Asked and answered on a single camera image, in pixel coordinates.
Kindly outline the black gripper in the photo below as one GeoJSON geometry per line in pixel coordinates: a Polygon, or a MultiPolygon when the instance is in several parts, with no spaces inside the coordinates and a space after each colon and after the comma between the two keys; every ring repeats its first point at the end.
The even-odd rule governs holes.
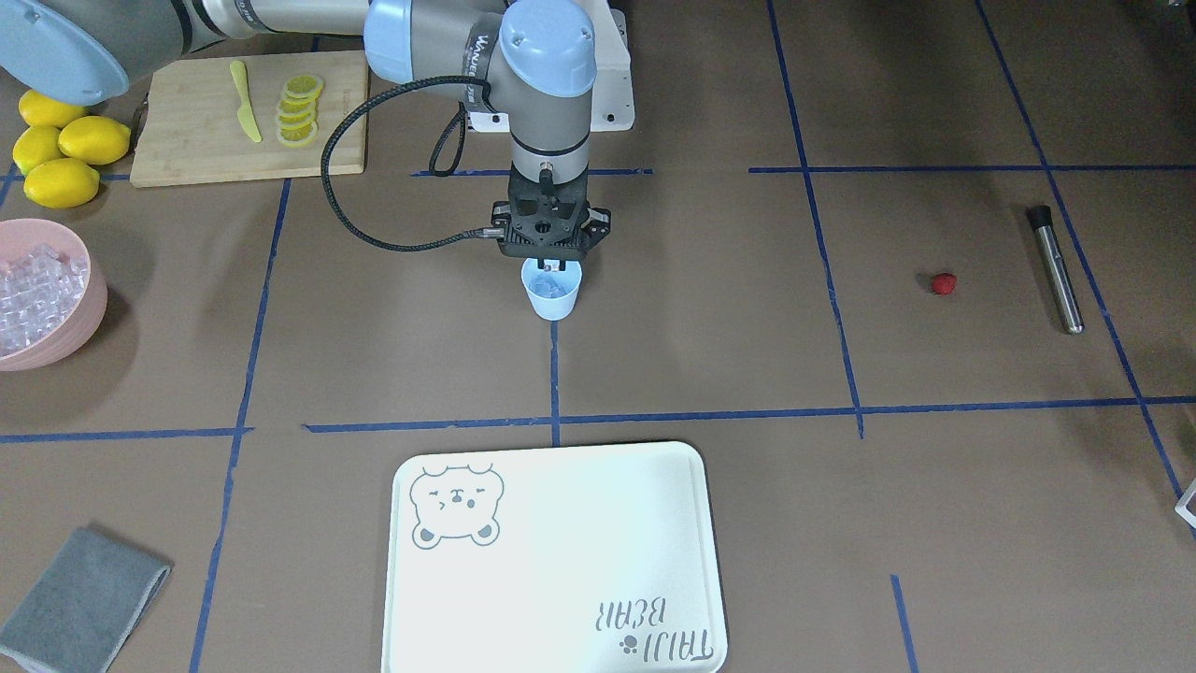
{"type": "Polygon", "coordinates": [[[585,257],[611,233],[611,213],[587,200],[588,175],[565,183],[533,181],[512,172],[507,200],[492,204],[492,238],[509,257],[538,261],[539,273],[568,273],[568,261],[585,257]]]}

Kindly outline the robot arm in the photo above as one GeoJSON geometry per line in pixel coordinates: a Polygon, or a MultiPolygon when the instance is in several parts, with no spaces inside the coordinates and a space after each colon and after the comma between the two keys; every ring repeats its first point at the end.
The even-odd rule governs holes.
{"type": "Polygon", "coordinates": [[[543,271],[579,265],[611,230],[587,198],[598,31],[573,1],[5,1],[4,69],[39,93],[93,106],[133,81],[210,44],[260,33],[360,36],[368,67],[392,82],[356,106],[321,153],[332,189],[332,149],[358,120],[398,94],[438,90],[462,111],[507,116],[507,197],[492,225],[431,249],[492,239],[543,271]]]}

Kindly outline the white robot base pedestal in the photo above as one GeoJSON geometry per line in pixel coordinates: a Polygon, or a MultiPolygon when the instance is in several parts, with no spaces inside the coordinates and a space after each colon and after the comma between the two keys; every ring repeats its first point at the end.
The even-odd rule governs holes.
{"type": "MultiPolygon", "coordinates": [[[[594,27],[594,86],[592,88],[591,131],[627,131],[635,121],[631,81],[631,42],[628,22],[622,11],[609,1],[572,1],[586,11],[594,27]]],[[[490,55],[487,47],[492,38],[466,42],[463,53],[463,74],[481,74],[481,57],[490,55]]],[[[471,131],[483,134],[509,133],[509,118],[504,112],[492,112],[481,103],[466,104],[466,124],[471,131]]]]}

